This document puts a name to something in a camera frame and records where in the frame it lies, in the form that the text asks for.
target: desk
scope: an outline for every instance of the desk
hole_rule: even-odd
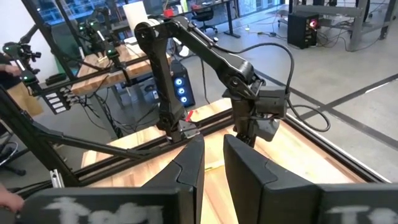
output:
[[[206,9],[208,7],[215,7],[215,6],[218,6],[220,4],[225,4],[226,13],[227,13],[227,19],[228,19],[228,31],[225,31],[224,34],[233,36],[235,38],[240,38],[241,37],[240,35],[234,33],[234,29],[233,29],[233,26],[232,26],[231,1],[234,1],[234,0],[221,0],[221,1],[218,1],[218,2],[215,2],[215,3],[211,4],[209,6],[202,7],[201,9]],[[189,13],[192,13],[192,11],[183,12],[183,13],[178,14],[176,16],[185,16],[185,15],[187,15]],[[121,22],[118,22],[116,24],[112,24],[112,31],[115,32],[116,34],[119,34],[119,33],[124,32],[124,31],[129,31],[129,30],[130,30],[130,27],[129,27],[129,24],[128,24],[127,21],[121,21]]]
[[[130,60],[134,60],[140,57],[145,56],[145,53],[138,47],[138,45],[135,45],[133,47],[127,48],[125,45],[121,45],[116,48],[116,50],[120,54],[120,61],[121,62],[128,62]],[[169,63],[171,62],[171,57],[167,55],[167,58],[169,60]],[[86,63],[90,63],[92,65],[96,65],[98,67],[104,68],[109,65],[109,60],[106,58],[102,61],[98,61],[98,58],[95,54],[91,54],[86,56],[85,58]],[[151,71],[150,63],[148,60],[144,62],[139,62],[134,65],[130,65],[126,68],[127,74],[129,78],[137,78],[141,75],[144,75],[146,73],[149,73]],[[84,77],[85,75],[89,75],[96,70],[94,68],[90,68],[86,65],[82,65],[80,67],[80,70],[77,74],[77,77]],[[76,83],[72,86],[72,93],[81,96],[81,95],[86,95],[90,94],[98,89],[102,88],[107,88],[111,87],[113,93],[115,94],[116,100],[118,101],[119,105],[123,107],[121,98],[119,97],[118,91],[116,87],[114,87],[116,84],[125,82],[126,79],[122,73],[116,72],[116,73],[109,73],[105,75],[100,75],[98,77],[91,78],[89,80]],[[118,134],[115,133],[112,124],[109,122],[108,117],[106,115],[106,111],[104,110],[102,104],[100,103],[99,99],[97,96],[92,96],[90,98],[91,104],[93,105],[94,110],[96,110],[98,116],[101,118],[101,121],[103,123],[103,127],[108,131],[108,133],[111,135],[111,139],[118,139]]]
[[[194,111],[192,120],[199,121],[231,107],[229,99],[218,100]],[[232,127],[219,130],[205,137],[205,167],[223,159],[223,136],[233,134]],[[163,132],[150,127],[138,133],[110,143],[112,146],[129,148],[162,136]],[[162,170],[181,150],[163,154],[143,164],[103,179],[91,187],[139,187]],[[289,125],[281,126],[272,142],[257,138],[255,149],[279,165],[314,183],[364,182],[349,169],[322,151],[309,139],[305,139]],[[88,166],[110,155],[88,151],[83,155],[82,167]],[[205,172],[202,223],[238,223],[225,176],[224,166]]]

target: floor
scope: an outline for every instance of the floor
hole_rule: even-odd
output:
[[[378,12],[374,13],[373,20],[377,20]],[[398,24],[393,23],[386,40],[376,42],[369,48],[355,53],[345,51],[345,43],[339,39],[334,47],[314,47],[305,50],[297,50],[287,45],[284,39],[271,38],[266,35],[258,35],[257,32],[271,32],[275,30],[281,37],[286,37],[287,27],[280,28],[274,24],[272,13],[260,12],[234,21],[234,31],[240,34],[240,39],[227,36],[220,32],[216,36],[219,44],[231,50],[241,50],[252,44],[260,42],[278,42],[286,45],[293,53],[295,59],[295,72],[291,84],[293,104],[305,104],[319,107],[324,111],[331,122],[331,129],[322,133],[337,146],[359,159],[361,162],[374,169],[393,182],[398,182],[398,121],[395,114],[398,110],[394,102],[398,88]],[[226,30],[226,24],[219,26],[219,30]],[[338,35],[338,30],[322,29],[321,32],[329,37]],[[372,44],[379,32],[367,34],[362,39],[360,47]],[[347,33],[341,37],[348,40]],[[241,54],[250,61],[254,67],[270,80],[269,83],[285,83],[289,72],[289,58],[285,52],[276,47],[263,47]],[[206,104],[200,61],[197,57],[191,57],[182,62],[188,69],[193,85],[193,92],[197,102],[196,107]],[[206,65],[207,96],[210,101],[221,98],[225,87],[218,81],[215,72]],[[99,95],[105,97],[106,90],[99,91]],[[115,119],[121,123],[129,124],[132,120],[138,120],[142,114],[152,107],[151,94],[144,94],[145,101],[133,96],[134,105],[125,109],[119,108],[113,95],[108,96],[108,105]],[[128,96],[124,96],[124,102],[130,102]],[[106,131],[97,128],[87,119],[81,106],[74,106],[70,111],[54,115],[45,108],[45,113],[34,119],[44,126],[63,131],[65,134],[78,136],[83,139],[107,143],[110,141]],[[309,110],[298,108],[298,112],[306,118],[310,124],[322,128],[325,122],[320,116]],[[92,120],[98,125],[100,121],[89,112]],[[156,122],[156,112],[151,113],[142,122],[146,126]],[[67,164],[77,170],[81,164],[83,149],[63,146],[57,151],[67,157]],[[0,181],[7,187],[22,187],[28,184],[46,180],[49,172],[35,159],[31,153],[27,153],[11,166],[25,169],[27,175],[18,177],[7,171],[0,171]]]

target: camera arm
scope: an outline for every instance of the camera arm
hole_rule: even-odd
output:
[[[216,41],[185,17],[174,17],[153,27],[141,22],[134,33],[150,60],[158,87],[159,129],[175,129],[184,111],[174,95],[165,54],[168,39],[175,37],[211,66],[227,88],[223,97],[231,98],[237,137],[250,146],[254,145],[257,135],[266,141],[272,140],[279,127],[278,120],[286,114],[289,95],[284,88],[266,86],[248,61],[217,46]]]

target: wooden tabletop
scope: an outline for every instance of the wooden tabletop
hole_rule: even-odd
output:
[[[116,47],[116,50],[119,52],[119,59],[121,62],[128,62],[130,60],[134,60],[140,57],[145,56],[145,53],[138,47],[138,45],[126,47],[125,45],[120,45]],[[86,56],[85,62],[90,63],[92,65],[105,68],[109,66],[109,60],[106,58],[104,60],[98,61],[98,57],[95,54],[91,54]],[[144,75],[151,71],[150,63],[148,60],[144,62],[135,63],[134,65],[130,65],[127,67],[127,74],[130,78],[136,78],[140,75]],[[82,65],[77,77],[84,77],[85,75],[89,75],[93,72],[96,72],[94,68],[90,68],[86,65]],[[100,75],[98,77],[91,78],[89,80],[76,83],[72,86],[72,92],[75,95],[84,95],[91,93],[98,89],[99,86],[107,87],[111,85],[115,85],[121,82],[126,81],[122,71],[117,73],[109,73],[105,75]]]
[[[229,99],[218,100],[195,110],[192,120],[199,121],[230,107]],[[223,166],[223,136],[225,134],[235,133],[232,127],[228,127],[205,137],[205,167],[213,167],[218,164],[218,168],[205,173],[201,222],[206,224],[238,223]],[[110,145],[132,148],[162,135],[164,135],[162,131],[156,127],[150,127],[113,141]],[[162,170],[181,149],[182,147],[103,179],[91,187],[140,187]],[[255,149],[282,167],[314,183],[364,182],[309,139],[304,138],[283,122],[281,122],[272,142],[265,142],[265,140],[257,138]],[[82,167],[109,156],[95,151],[87,151],[83,155]]]

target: white wall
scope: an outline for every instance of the white wall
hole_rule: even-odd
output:
[[[6,42],[18,42],[34,25],[21,0],[0,0],[0,49]],[[32,68],[40,69],[37,78],[40,82],[58,73],[55,57],[43,35],[38,30],[30,41],[34,52],[41,52],[42,57],[32,63]]]

